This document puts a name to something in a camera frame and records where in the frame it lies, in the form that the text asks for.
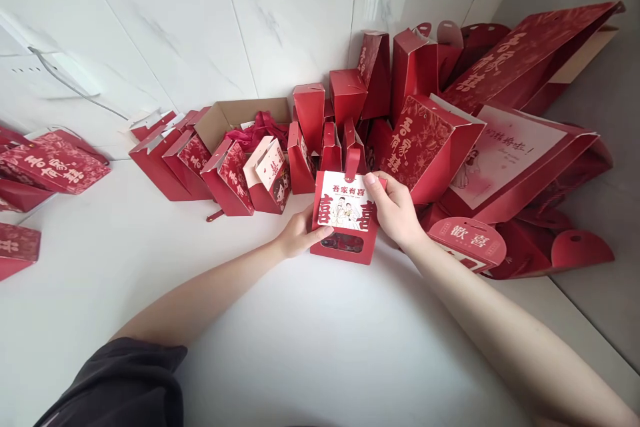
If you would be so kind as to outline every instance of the cartoon couple illustration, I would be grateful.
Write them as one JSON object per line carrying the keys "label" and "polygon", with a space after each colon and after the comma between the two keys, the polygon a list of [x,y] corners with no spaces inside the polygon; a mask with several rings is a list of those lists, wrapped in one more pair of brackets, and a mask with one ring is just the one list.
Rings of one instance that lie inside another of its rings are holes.
{"label": "cartoon couple illustration", "polygon": [[361,212],[355,205],[347,202],[344,197],[340,197],[338,202],[331,207],[330,214],[329,223],[333,227],[360,230],[357,220],[361,217]]}

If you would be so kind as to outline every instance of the hand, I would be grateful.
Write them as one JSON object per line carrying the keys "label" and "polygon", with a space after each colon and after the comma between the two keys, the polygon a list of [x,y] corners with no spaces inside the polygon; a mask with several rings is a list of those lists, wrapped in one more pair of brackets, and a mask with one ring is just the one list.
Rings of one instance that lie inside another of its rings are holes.
{"label": "hand", "polygon": [[285,229],[275,238],[274,243],[278,245],[285,258],[302,254],[313,244],[317,244],[333,233],[333,227],[329,226],[307,232],[307,224],[311,221],[312,215],[313,204],[291,217]]}
{"label": "hand", "polygon": [[[387,191],[378,177],[387,180]],[[405,249],[426,237],[411,200],[409,189],[388,173],[377,171],[365,175],[365,187],[378,209],[378,222],[399,246]]]}

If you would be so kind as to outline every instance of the cartoon bride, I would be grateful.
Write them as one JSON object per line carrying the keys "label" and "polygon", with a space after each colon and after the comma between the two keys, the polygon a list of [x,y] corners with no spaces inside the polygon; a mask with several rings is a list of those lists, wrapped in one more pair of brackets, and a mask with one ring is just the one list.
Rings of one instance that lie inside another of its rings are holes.
{"label": "cartoon bride", "polygon": [[451,181],[451,185],[453,187],[459,189],[466,188],[467,185],[469,185],[468,175],[480,171],[480,166],[478,165],[478,153],[479,152],[476,149],[473,149],[471,150],[471,152],[469,152],[469,155],[467,155],[467,159],[462,165],[460,165],[460,169]]}

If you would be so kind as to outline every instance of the cable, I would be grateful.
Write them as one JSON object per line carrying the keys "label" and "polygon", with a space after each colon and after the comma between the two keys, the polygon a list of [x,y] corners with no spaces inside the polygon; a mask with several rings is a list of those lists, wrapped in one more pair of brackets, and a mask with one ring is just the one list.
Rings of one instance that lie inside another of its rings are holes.
{"label": "cable", "polygon": [[53,70],[51,70],[51,68],[49,67],[49,62],[47,62],[47,60],[45,60],[45,58],[42,56],[42,52],[40,50],[38,50],[37,48],[34,48],[34,47],[29,47],[29,50],[31,50],[31,52],[36,54],[36,56],[38,57],[38,60],[40,60],[40,63],[42,63],[42,66],[45,68],[45,70],[48,71],[58,82],[62,83],[66,87],[68,87],[71,90],[73,90],[75,93],[80,95],[83,99],[89,100],[91,103],[95,103],[98,107],[103,108],[104,110],[109,110],[112,114],[117,115],[118,117],[120,117],[120,118],[122,118],[124,120],[129,120],[128,118],[126,118],[121,113],[118,113],[115,110],[112,110],[109,107],[103,105],[102,103],[98,103],[95,100],[87,97],[85,94],[80,92],[78,89],[76,89],[72,85],[69,85],[64,79],[61,79],[60,77],[58,77],[58,75],[56,75],[56,73]]}

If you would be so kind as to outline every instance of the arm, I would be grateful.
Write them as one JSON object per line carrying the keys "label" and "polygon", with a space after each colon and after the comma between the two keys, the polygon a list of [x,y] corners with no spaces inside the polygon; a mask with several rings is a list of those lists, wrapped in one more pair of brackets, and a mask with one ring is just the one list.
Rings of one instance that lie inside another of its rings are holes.
{"label": "arm", "polygon": [[295,257],[333,232],[307,233],[313,204],[296,213],[273,241],[188,280],[160,297],[111,340],[131,337],[162,346],[188,345],[227,308],[284,259]]}
{"label": "arm", "polygon": [[[387,191],[377,177],[387,179]],[[575,426],[638,427],[638,417],[550,329],[424,233],[409,190],[383,172],[365,183],[381,227],[413,261],[489,363],[537,416]]]}

